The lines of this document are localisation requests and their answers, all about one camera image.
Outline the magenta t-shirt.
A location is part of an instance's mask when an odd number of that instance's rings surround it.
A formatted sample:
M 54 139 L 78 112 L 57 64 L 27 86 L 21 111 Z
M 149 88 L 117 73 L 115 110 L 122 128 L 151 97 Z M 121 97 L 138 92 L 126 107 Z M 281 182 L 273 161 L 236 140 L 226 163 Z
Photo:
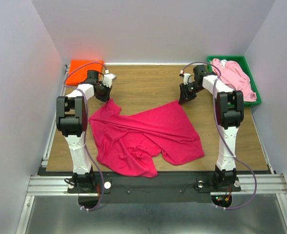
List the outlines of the magenta t-shirt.
M 158 174 L 153 162 L 158 155 L 174 166 L 204 157 L 200 136 L 178 101 L 130 116 L 121 110 L 110 99 L 89 118 L 97 161 L 105 167 L 152 178 Z

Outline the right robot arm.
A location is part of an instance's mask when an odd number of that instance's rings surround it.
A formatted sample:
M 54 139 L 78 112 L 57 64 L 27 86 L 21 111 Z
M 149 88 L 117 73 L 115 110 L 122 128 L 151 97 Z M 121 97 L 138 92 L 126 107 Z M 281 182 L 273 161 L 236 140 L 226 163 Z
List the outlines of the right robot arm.
M 239 187 L 235 164 L 236 138 L 241 122 L 244 120 L 244 97 L 225 85 L 219 73 L 209 72 L 204 64 L 196 65 L 193 74 L 182 69 L 180 77 L 179 104 L 194 100 L 197 93 L 206 89 L 213 96 L 214 120 L 219 134 L 219 151 L 212 177 L 197 178 L 200 193 L 223 192 Z

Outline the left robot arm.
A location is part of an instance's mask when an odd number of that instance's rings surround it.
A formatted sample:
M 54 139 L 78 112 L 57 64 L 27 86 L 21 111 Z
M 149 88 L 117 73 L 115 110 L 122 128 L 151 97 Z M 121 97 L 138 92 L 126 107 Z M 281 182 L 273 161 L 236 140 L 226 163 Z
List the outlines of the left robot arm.
M 102 80 L 96 70 L 88 70 L 87 77 L 65 96 L 56 99 L 56 127 L 65 138 L 73 162 L 73 174 L 66 183 L 71 190 L 91 192 L 97 188 L 91 157 L 86 147 L 88 100 L 92 97 L 107 102 L 116 75 L 105 70 Z

